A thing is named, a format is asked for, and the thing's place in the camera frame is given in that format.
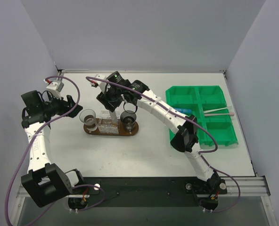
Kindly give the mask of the black cylindrical cup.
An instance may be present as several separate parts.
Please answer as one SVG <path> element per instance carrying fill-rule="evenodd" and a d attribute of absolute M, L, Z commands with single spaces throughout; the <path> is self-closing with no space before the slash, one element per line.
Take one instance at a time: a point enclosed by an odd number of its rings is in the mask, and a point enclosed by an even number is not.
<path fill-rule="evenodd" d="M 137 116 L 136 113 L 131 110 L 126 110 L 121 113 L 120 121 L 126 131 L 131 132 L 135 127 Z"/>

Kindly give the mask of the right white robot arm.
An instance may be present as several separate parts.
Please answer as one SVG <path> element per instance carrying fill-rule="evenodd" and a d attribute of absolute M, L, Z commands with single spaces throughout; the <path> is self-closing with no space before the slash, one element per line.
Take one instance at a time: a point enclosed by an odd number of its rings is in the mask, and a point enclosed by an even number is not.
<path fill-rule="evenodd" d="M 204 151 L 200 148 L 197 136 L 200 126 L 194 115 L 187 116 L 178 112 L 154 94 L 146 84 L 139 80 L 125 80 L 119 72 L 109 76 L 96 75 L 94 80 L 94 86 L 101 90 L 97 100 L 106 109 L 114 112 L 121 103 L 130 103 L 155 116 L 174 133 L 170 144 L 175 150 L 186 155 L 196 177 L 203 181 L 208 189 L 219 189 L 221 178 L 203 157 Z"/>

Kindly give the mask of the clear plastic cup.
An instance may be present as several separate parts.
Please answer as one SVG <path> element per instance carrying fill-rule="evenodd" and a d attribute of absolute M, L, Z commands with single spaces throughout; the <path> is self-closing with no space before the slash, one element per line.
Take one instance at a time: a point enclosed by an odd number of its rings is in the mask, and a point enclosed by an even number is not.
<path fill-rule="evenodd" d="M 98 128 L 96 113 L 92 109 L 81 111 L 79 119 L 84 124 L 85 129 L 89 132 L 95 131 Z"/>

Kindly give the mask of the clear acrylic organizer box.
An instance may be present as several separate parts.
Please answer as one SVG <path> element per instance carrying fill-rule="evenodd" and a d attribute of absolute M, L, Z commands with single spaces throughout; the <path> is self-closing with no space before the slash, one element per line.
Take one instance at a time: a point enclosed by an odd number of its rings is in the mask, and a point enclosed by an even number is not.
<path fill-rule="evenodd" d="M 112 125 L 111 117 L 109 114 L 109 110 L 103 110 L 100 112 L 99 118 L 98 118 L 98 129 L 100 133 L 103 134 L 119 134 L 119 128 L 120 128 L 120 120 L 119 120 L 119 112 L 116 111 L 116 115 L 118 118 L 118 127 L 115 127 Z"/>

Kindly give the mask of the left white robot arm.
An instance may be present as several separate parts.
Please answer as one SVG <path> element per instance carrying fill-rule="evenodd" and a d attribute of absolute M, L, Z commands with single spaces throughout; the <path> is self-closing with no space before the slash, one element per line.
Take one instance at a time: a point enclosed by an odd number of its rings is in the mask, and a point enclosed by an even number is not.
<path fill-rule="evenodd" d="M 72 193 L 85 189 L 85 181 L 77 169 L 63 172 L 50 159 L 50 120 L 55 115 L 74 118 L 82 110 L 71 95 L 66 100 L 47 92 L 48 101 L 36 90 L 21 95 L 25 108 L 22 127 L 30 144 L 27 174 L 21 177 L 24 189 L 38 207 L 44 207 Z"/>

